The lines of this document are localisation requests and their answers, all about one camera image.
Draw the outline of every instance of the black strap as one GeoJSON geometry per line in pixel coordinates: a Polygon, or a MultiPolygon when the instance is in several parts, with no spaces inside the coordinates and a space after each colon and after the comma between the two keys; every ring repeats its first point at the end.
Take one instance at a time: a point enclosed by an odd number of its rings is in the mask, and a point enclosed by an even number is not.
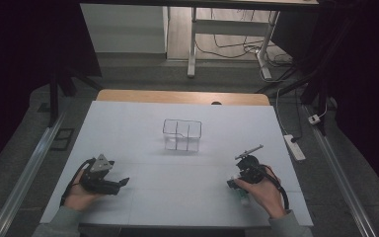
{"type": "Polygon", "coordinates": [[[281,183],[279,182],[279,180],[276,178],[271,176],[269,173],[266,172],[266,169],[270,169],[270,171],[272,172],[272,169],[269,167],[269,166],[266,166],[266,165],[260,165],[260,167],[254,167],[256,170],[258,170],[264,177],[266,177],[267,179],[269,179],[274,185],[275,187],[279,190],[279,192],[281,193],[282,195],[282,198],[284,199],[284,209],[289,209],[289,202],[288,202],[288,196],[287,196],[287,192],[285,191],[285,189],[282,187],[281,183]]]}
{"type": "Polygon", "coordinates": [[[74,186],[73,185],[73,182],[75,182],[75,179],[76,177],[78,176],[79,172],[82,170],[82,168],[84,168],[85,165],[87,164],[91,164],[91,161],[92,159],[89,159],[89,160],[86,160],[80,167],[79,169],[76,171],[75,175],[73,176],[72,180],[69,182],[69,184],[67,185],[66,187],[66,190],[64,191],[63,195],[61,196],[61,199],[60,199],[60,206],[63,206],[64,205],[64,202],[66,201],[66,198],[69,196],[69,193],[70,193],[70,190],[72,189],[72,187],[74,186]]]}

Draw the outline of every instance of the floor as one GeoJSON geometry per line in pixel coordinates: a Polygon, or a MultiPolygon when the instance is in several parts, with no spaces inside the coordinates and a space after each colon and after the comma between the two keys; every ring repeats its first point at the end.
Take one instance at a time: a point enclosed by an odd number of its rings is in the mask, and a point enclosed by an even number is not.
{"type": "MultiPolygon", "coordinates": [[[[171,13],[172,19],[174,19],[174,14],[178,14],[174,11],[171,13]]],[[[209,16],[208,11],[203,14],[205,17],[209,16]]],[[[233,14],[237,19],[243,16],[243,13],[237,10],[233,14]]],[[[221,41],[221,43],[234,43],[238,40],[221,41]]],[[[204,44],[204,40],[200,39],[199,45],[214,50],[213,41],[204,44]]],[[[220,52],[236,54],[239,52],[236,50],[239,49],[220,52]]],[[[95,78],[95,80],[105,88],[113,89],[201,92],[255,93],[260,87],[266,85],[259,77],[259,67],[255,59],[210,60],[211,58],[208,57],[201,58],[202,53],[198,53],[197,57],[205,60],[197,63],[196,77],[189,80],[186,56],[178,55],[178,53],[175,56],[171,54],[168,56],[177,60],[139,56],[123,58],[100,54],[99,61],[103,78],[95,78]]],[[[273,76],[278,77],[286,68],[272,67],[270,70],[273,76]]],[[[292,83],[298,77],[301,75],[295,75],[278,87],[284,86],[285,83],[292,83]]],[[[30,236],[33,233],[69,157],[89,106],[98,94],[81,81],[74,79],[74,82],[78,93],[74,98],[70,98],[70,107],[61,126],[65,131],[71,132],[71,139],[55,140],[51,144],[51,149],[45,155],[38,174],[9,227],[7,236],[30,236]]],[[[307,160],[303,163],[293,160],[293,166],[315,224],[312,232],[314,236],[362,236],[316,141],[312,127],[307,122],[301,106],[299,107],[298,95],[303,89],[299,88],[296,93],[291,92],[280,97],[278,107],[276,99],[270,99],[270,101],[279,111],[285,129],[292,134],[299,135],[300,132],[303,134],[298,143],[307,160]]],[[[63,103],[68,98],[61,96],[60,99],[63,103]]],[[[379,179],[365,158],[338,129],[335,115],[335,105],[329,104],[326,114],[327,138],[333,144],[339,161],[379,236],[379,179]]],[[[32,93],[30,108],[23,122],[0,155],[0,210],[36,149],[48,121],[48,87],[42,87],[32,93]]],[[[120,233],[120,228],[116,226],[81,226],[81,230],[89,236],[118,236],[120,233]]],[[[245,231],[245,235],[247,237],[273,236],[267,228],[249,229],[245,231]]]]}
{"type": "MultiPolygon", "coordinates": [[[[243,21],[243,22],[267,22],[268,11],[254,10],[229,10],[198,8],[196,10],[198,19],[221,20],[221,21],[243,21]]],[[[190,31],[191,31],[191,8],[170,8],[170,25],[168,35],[168,58],[188,60],[190,55],[190,31]]],[[[262,45],[260,37],[240,36],[215,36],[199,35],[195,37],[198,49],[196,59],[231,59],[231,60],[257,60],[253,54],[255,47],[262,45]]],[[[269,44],[268,53],[270,58],[279,55],[278,60],[290,60],[283,50],[269,44]]]]}

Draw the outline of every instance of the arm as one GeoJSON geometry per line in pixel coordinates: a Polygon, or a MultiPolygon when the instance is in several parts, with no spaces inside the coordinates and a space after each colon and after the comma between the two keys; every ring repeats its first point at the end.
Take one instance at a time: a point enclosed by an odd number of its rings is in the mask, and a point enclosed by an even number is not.
{"type": "Polygon", "coordinates": [[[75,178],[74,185],[63,206],[57,211],[53,219],[48,224],[40,224],[33,234],[33,237],[79,237],[79,220],[84,211],[91,203],[101,197],[99,194],[86,192],[79,184],[82,176],[81,171],[75,178]]]}
{"type": "MultiPolygon", "coordinates": [[[[270,167],[266,168],[266,172],[277,179],[270,167]]],[[[235,183],[240,188],[251,193],[255,201],[266,210],[269,214],[269,224],[276,233],[276,236],[313,236],[310,228],[299,225],[292,210],[284,209],[280,192],[269,179],[264,178],[257,184],[249,184],[240,179],[236,179],[235,183]]]]}

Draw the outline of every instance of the black curtain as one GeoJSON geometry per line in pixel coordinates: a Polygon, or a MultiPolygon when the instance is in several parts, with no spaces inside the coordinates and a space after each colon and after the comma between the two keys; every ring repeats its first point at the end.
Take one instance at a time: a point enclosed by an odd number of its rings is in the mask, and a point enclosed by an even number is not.
{"type": "Polygon", "coordinates": [[[0,152],[31,92],[65,66],[101,76],[79,3],[0,1],[0,152]]]}
{"type": "Polygon", "coordinates": [[[370,0],[333,62],[330,94],[343,133],[379,176],[379,1],[370,0]]]}

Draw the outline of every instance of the metal frame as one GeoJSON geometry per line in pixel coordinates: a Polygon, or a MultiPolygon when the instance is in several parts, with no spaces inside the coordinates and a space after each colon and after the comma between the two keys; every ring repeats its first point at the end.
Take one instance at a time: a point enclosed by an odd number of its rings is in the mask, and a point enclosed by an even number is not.
{"type": "MultiPolygon", "coordinates": [[[[304,3],[267,2],[267,1],[229,1],[229,0],[81,0],[80,3],[114,4],[114,5],[140,5],[140,6],[171,6],[171,7],[198,7],[198,8],[223,8],[246,9],[266,11],[298,11],[316,12],[321,9],[333,9],[322,4],[304,1],[304,3]]],[[[339,4],[338,10],[348,9],[349,3],[339,4]]]]}
{"type": "Polygon", "coordinates": [[[24,168],[23,173],[18,179],[17,184],[14,189],[12,189],[10,195],[8,196],[4,206],[0,211],[0,236],[5,236],[9,227],[12,224],[12,221],[17,214],[18,209],[21,206],[21,203],[24,200],[35,176],[41,165],[44,157],[50,147],[51,141],[54,139],[57,131],[59,130],[65,115],[66,111],[70,105],[70,99],[66,99],[66,105],[64,106],[63,111],[60,113],[60,116],[55,121],[52,127],[48,127],[39,141],[36,150],[34,151],[32,157],[24,168]]]}
{"type": "MultiPolygon", "coordinates": [[[[306,106],[303,106],[303,113],[306,118],[311,116],[306,106]]],[[[328,161],[329,168],[338,183],[343,198],[352,212],[352,216],[355,219],[356,226],[361,232],[361,235],[365,237],[376,237],[377,233],[375,232],[375,229],[364,207],[362,206],[361,201],[358,199],[351,184],[349,183],[349,180],[343,171],[340,162],[338,161],[337,155],[335,154],[331,143],[326,136],[321,134],[320,130],[316,126],[313,126],[312,128],[316,140],[318,141],[326,160],[328,161]]]]}
{"type": "Polygon", "coordinates": [[[261,72],[265,79],[271,79],[269,69],[266,66],[265,54],[266,48],[272,36],[273,28],[276,23],[278,13],[274,12],[269,23],[253,22],[235,22],[235,21],[218,21],[218,20],[197,20],[196,8],[191,9],[191,32],[189,45],[189,68],[187,76],[195,76],[195,35],[226,35],[226,36],[252,36],[264,37],[261,50],[257,52],[258,62],[261,66],[261,72]]]}

